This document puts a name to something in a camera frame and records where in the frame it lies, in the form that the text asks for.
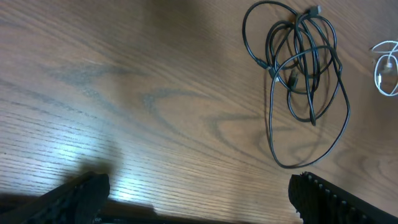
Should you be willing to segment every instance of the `coiled black cable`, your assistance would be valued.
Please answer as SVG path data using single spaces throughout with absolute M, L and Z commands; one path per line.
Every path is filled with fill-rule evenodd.
M 276 22 L 270 28 L 268 35 L 267 35 L 267 39 L 266 39 L 266 60 L 265 61 L 260 58 L 257 58 L 253 54 L 253 52 L 251 51 L 251 49 L 249 47 L 248 40 L 246 38 L 246 21 L 248 19 L 248 16 L 249 16 L 250 12 L 255 7 L 257 7 L 261 4 L 274 4 L 274 5 L 281 6 L 285 9 L 287 9 L 288 11 L 290 11 L 295 16 L 294 22 L 279 21 L 279 22 Z M 331 150 L 334 148 L 334 146 L 340 139 L 341 135 L 344 133 L 344 131 L 347 127 L 347 124 L 348 124 L 349 116 L 350 116 L 351 110 L 349 107 L 347 93 L 343 86 L 343 82 L 341 81 L 341 72 L 343 70 L 343 66 L 337 56 L 337 53 L 336 53 L 336 48 L 337 48 L 336 32 L 335 32 L 333 26 L 330 24 L 330 22 L 327 19 L 318 15 L 319 12 L 320 12 L 320 8 L 317 6 L 317 7 L 311 7 L 304 14 L 298 14 L 291 7 L 288 7 L 285 4 L 282 4 L 280 2 L 259 1 L 255 4 L 253 4 L 248 9 L 248 11 L 244 15 L 244 19 L 243 19 L 242 35 L 243 35 L 243 42 L 246 46 L 246 49 L 248 50 L 250 56 L 257 62 L 257 64 L 260 65 L 262 68 L 268 70 L 272 77 L 271 93 L 270 93 L 270 98 L 269 98 L 269 121 L 268 121 L 269 122 L 269 138 L 268 138 L 268 140 L 269 140 L 269 147 L 271 149 L 272 156 L 274 157 L 276 163 L 280 167 L 285 168 L 285 169 L 296 169 L 296 168 L 309 166 L 309 165 L 312 165 L 312 164 L 318 162 L 319 160 L 323 159 L 325 156 L 327 156 L 331 152 Z M 333 46 L 330 45 L 328 37 L 323 33 L 320 26 L 313 19 L 319 19 L 319 20 L 325 22 L 327 24 L 327 26 L 330 28 L 330 30 L 333 34 Z M 310 31 L 307 27 L 307 24 L 305 22 L 311 24 L 318 31 L 318 34 L 322 38 L 324 45 L 317 46 L 315 44 L 313 35 L 310 33 Z M 278 48 L 276 50 L 274 50 L 274 47 L 273 47 L 274 37 L 281 30 L 287 30 L 287 33 L 284 35 L 284 38 L 281 40 Z M 279 52 L 280 52 L 282 46 L 287 41 L 287 39 L 292 31 L 294 33 L 295 55 L 292 56 L 291 58 L 287 59 L 282 64 L 279 64 L 278 60 L 277 60 Z M 309 49 L 304 49 L 303 35 L 307 38 L 307 40 L 310 43 Z M 320 59 L 319 59 L 318 50 L 320 50 L 320 49 L 326 49 L 330 53 L 330 60 L 324 68 L 321 68 L 321 63 L 320 63 Z M 306 54 L 308 54 L 308 53 L 311 53 L 311 55 L 312 55 L 312 65 L 313 65 L 312 66 L 312 69 L 313 69 L 312 75 L 310 75 L 308 72 L 307 57 L 306 57 Z M 293 65 L 287 66 L 287 64 L 292 61 L 293 61 Z M 329 66 L 332 64 L 333 64 L 333 68 L 335 69 L 335 73 L 337 76 L 336 88 L 333 92 L 333 95 L 332 95 L 329 103 L 325 106 L 325 108 L 322 111 L 320 111 L 318 114 L 315 114 L 314 109 L 313 109 L 313 97 L 314 97 L 316 90 L 319 87 L 320 76 L 325 71 L 327 71 Z M 279 75 L 279 72 L 281 70 L 292 70 L 292 73 L 291 73 L 287 83 Z M 305 91 L 295 90 L 295 85 L 297 84 L 297 79 L 298 79 L 298 73 L 301 73 L 304 75 Z M 334 100 L 334 98 L 337 94 L 339 87 L 341 87 L 341 90 L 343 92 L 344 99 L 345 99 L 345 102 L 347 105 L 347 114 L 346 114 L 346 118 L 343 123 L 343 127 L 342 127 L 340 133 L 338 134 L 337 138 L 333 142 L 333 144 L 329 147 L 329 149 L 323 155 L 321 155 L 318 159 L 315 159 L 312 162 L 309 162 L 306 164 L 285 165 L 278 160 L 278 158 L 275 154 L 274 143 L 272 140 L 272 107 L 274 104 L 274 88 L 275 88 L 275 84 L 276 84 L 277 80 L 280 81 L 280 83 L 287 89 L 287 106 L 288 106 L 290 112 L 292 113 L 293 117 L 300 122 L 311 122 L 312 125 L 314 125 L 314 126 L 316 125 L 317 119 L 320 118 L 328 110 L 328 108 L 331 105 L 331 102 Z M 299 118 L 295 114 L 295 112 L 292 108 L 292 105 L 291 105 L 292 93 L 307 96 L 308 105 L 310 108 L 310 117 L 309 118 Z

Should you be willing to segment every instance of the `wooden table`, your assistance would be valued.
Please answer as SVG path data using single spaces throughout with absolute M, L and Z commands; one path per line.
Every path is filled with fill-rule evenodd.
M 284 1 L 300 12 L 320 4 L 334 25 L 352 110 L 326 159 L 285 170 L 266 138 L 271 79 L 241 37 L 253 2 L 2 1 L 1 193 L 42 195 L 93 170 L 110 174 L 111 199 L 161 214 L 300 223 L 287 187 L 308 170 L 398 216 L 398 104 L 376 90 L 369 52 L 397 38 L 398 4 Z M 264 58 L 270 26 L 288 18 L 274 6 L 253 12 L 255 53 Z M 286 163 L 319 156 L 343 124 L 341 92 L 316 127 L 293 119 L 285 95 L 278 85 L 277 154 Z M 295 100 L 308 116 L 305 97 Z

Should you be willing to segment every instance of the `white cable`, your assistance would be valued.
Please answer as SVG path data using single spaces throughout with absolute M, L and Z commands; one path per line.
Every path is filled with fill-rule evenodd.
M 374 49 L 378 46 L 381 46 L 383 44 L 395 44 L 395 47 L 390 50 L 390 51 L 375 51 Z M 381 54 L 385 54 L 382 55 L 381 57 L 379 57 L 379 59 L 377 60 L 376 66 L 374 67 L 374 84 L 376 85 L 376 88 L 379 90 L 379 92 L 381 94 L 383 94 L 384 96 L 396 96 L 398 95 L 398 92 L 395 93 L 395 91 L 398 88 L 398 82 L 396 84 L 396 87 L 391 91 L 391 93 L 386 93 L 385 91 L 383 91 L 381 89 L 381 73 L 378 72 L 379 71 L 379 64 L 381 62 L 381 60 L 384 57 L 387 57 L 387 63 L 385 64 L 386 68 L 392 69 L 392 63 L 391 63 L 391 59 L 394 59 L 396 61 L 396 70 L 397 70 L 397 75 L 398 75 L 398 60 L 395 56 L 393 56 L 392 53 L 394 52 L 398 52 L 398 41 L 394 41 L 394 40 L 387 40 L 387 41 L 383 41 L 380 44 L 377 44 L 376 46 L 374 46 L 371 51 L 375 52 L 375 53 L 381 53 Z

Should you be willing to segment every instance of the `wooden surface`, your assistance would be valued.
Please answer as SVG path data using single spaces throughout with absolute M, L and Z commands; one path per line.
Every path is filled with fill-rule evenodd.
M 270 79 L 241 37 L 253 2 L 1 1 L 1 193 L 41 195 L 93 170 L 110 174 L 111 199 L 161 214 L 300 223 L 287 187 L 291 174 L 309 170 L 398 216 L 398 104 L 377 92 L 369 53 L 397 38 L 398 4 L 284 1 L 298 11 L 322 5 L 352 114 L 326 159 L 283 170 L 266 138 Z M 270 26 L 288 17 L 271 6 L 253 12 L 256 54 L 264 58 Z M 321 107 L 325 95 L 315 98 Z M 308 116 L 305 102 L 295 98 Z M 290 163 L 320 155 L 345 113 L 340 92 L 317 127 L 298 123 L 278 85 L 277 154 Z

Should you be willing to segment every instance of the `cable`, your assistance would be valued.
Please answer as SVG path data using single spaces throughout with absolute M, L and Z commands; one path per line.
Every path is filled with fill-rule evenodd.
M 376 47 L 379 47 L 383 44 L 395 44 L 396 46 L 390 50 L 390 51 L 375 51 L 374 49 Z M 395 56 L 393 56 L 392 53 L 398 52 L 398 41 L 394 41 L 394 40 L 387 40 L 387 41 L 383 41 L 379 44 L 377 44 L 376 46 L 372 47 L 371 51 L 375 52 L 375 53 L 379 53 L 379 54 L 384 54 L 382 56 L 379 57 L 379 59 L 377 60 L 376 66 L 374 67 L 374 84 L 376 85 L 376 88 L 379 90 L 379 92 L 381 94 L 383 94 L 384 96 L 396 96 L 398 95 L 397 93 L 394 93 L 397 88 L 398 88 L 398 81 L 396 83 L 396 87 L 391 91 L 391 93 L 386 93 L 384 90 L 381 89 L 381 73 L 378 72 L 379 70 L 379 64 L 381 62 L 381 60 L 385 57 L 387 57 L 387 63 L 384 66 L 385 70 L 390 70 L 392 69 L 392 63 L 391 63 L 391 58 L 394 59 L 396 61 L 396 69 L 397 69 L 397 75 L 398 75 L 398 60 Z
M 252 50 L 249 47 L 248 40 L 246 37 L 246 21 L 248 19 L 249 14 L 251 11 L 261 5 L 261 4 L 273 4 L 277 6 L 281 6 L 284 9 L 290 11 L 294 16 L 295 16 L 295 21 L 290 22 L 290 21 L 279 21 L 276 22 L 269 30 L 267 39 L 266 39 L 266 60 L 262 60 L 258 57 L 256 57 Z M 344 133 L 349 116 L 351 113 L 350 107 L 349 107 L 349 102 L 348 102 L 348 97 L 347 93 L 345 91 L 345 88 L 343 86 L 343 82 L 341 81 L 341 72 L 343 70 L 343 66 L 337 56 L 336 53 L 336 47 L 337 47 L 337 39 L 336 39 L 336 32 L 333 28 L 333 26 L 330 24 L 330 22 L 325 19 L 322 16 L 319 16 L 318 14 L 320 13 L 320 7 L 311 7 L 309 10 L 307 10 L 304 14 L 298 14 L 295 10 L 293 10 L 291 7 L 286 6 L 285 4 L 282 4 L 280 2 L 276 1 L 259 1 L 255 4 L 253 4 L 246 14 L 244 15 L 243 18 L 243 24 L 242 24 L 242 36 L 243 36 L 243 42 L 244 45 L 246 46 L 246 49 L 249 52 L 249 55 L 254 59 L 254 61 L 260 65 L 262 68 L 268 70 L 271 78 L 272 78 L 272 84 L 271 84 L 271 93 L 270 93 L 270 98 L 269 98 L 269 147 L 272 153 L 272 156 L 276 163 L 285 169 L 296 169 L 296 168 L 301 168 L 305 166 L 312 165 L 319 160 L 323 159 L 325 156 L 327 156 L 331 150 L 334 148 L 336 143 L 339 141 L 341 135 Z M 325 36 L 323 31 L 321 30 L 320 26 L 313 20 L 313 19 L 318 19 L 323 21 L 324 23 L 327 24 L 327 26 L 330 28 L 332 34 L 333 34 L 333 46 L 330 45 L 328 38 Z M 310 33 L 307 23 L 311 24 L 318 32 L 318 34 L 321 36 L 323 43 L 325 45 L 317 46 L 313 35 Z M 281 30 L 287 30 L 287 33 L 284 35 L 284 38 L 282 39 L 281 43 L 278 45 L 277 49 L 274 50 L 273 47 L 273 42 L 274 42 L 274 37 L 276 34 L 281 31 Z M 278 63 L 278 55 L 280 53 L 280 50 L 282 46 L 285 44 L 287 41 L 290 33 L 293 32 L 294 34 L 294 50 L 295 50 L 295 55 L 291 56 L 291 58 L 287 59 L 285 62 L 282 64 Z M 303 43 L 303 35 L 305 38 L 310 42 L 310 48 L 309 49 L 304 49 L 304 43 Z M 319 53 L 318 51 L 321 49 L 326 49 L 330 53 L 330 60 L 326 64 L 324 68 L 321 68 L 321 63 L 319 59 Z M 312 55 L 312 68 L 313 68 L 313 74 L 310 75 L 308 72 L 308 64 L 307 64 L 307 56 L 306 54 L 311 53 Z M 318 112 L 318 114 L 315 114 L 314 109 L 313 109 L 313 98 L 315 95 L 316 90 L 319 87 L 320 83 L 320 76 L 328 70 L 329 66 L 333 64 L 333 68 L 335 69 L 336 76 L 337 76 L 337 84 L 336 88 L 333 92 L 333 96 L 331 97 L 329 103 L 325 106 L 325 108 Z M 285 82 L 279 75 L 279 72 L 281 70 L 291 70 L 291 75 L 289 77 L 288 82 Z M 305 78 L 305 91 L 298 91 L 295 89 L 295 86 L 297 84 L 298 80 L 298 75 L 303 74 Z M 339 87 L 341 87 L 341 90 L 344 95 L 344 99 L 347 105 L 347 114 L 346 118 L 343 123 L 343 127 L 340 131 L 340 133 L 337 135 L 337 138 L 333 141 L 333 144 L 329 147 L 329 149 L 318 159 L 315 159 L 312 162 L 308 162 L 306 164 L 294 164 L 294 165 L 285 165 L 281 163 L 274 150 L 274 142 L 272 140 L 272 110 L 273 110 L 273 105 L 274 105 L 274 88 L 275 84 L 277 82 L 280 82 L 286 89 L 287 89 L 287 106 L 292 113 L 292 116 L 300 121 L 300 122 L 311 122 L 313 126 L 316 125 L 316 120 L 319 119 L 330 107 L 331 102 L 335 98 L 337 91 Z M 292 93 L 299 94 L 299 95 L 306 95 L 307 100 L 308 100 L 308 105 L 310 108 L 310 117 L 309 118 L 299 118 L 291 105 L 291 97 Z

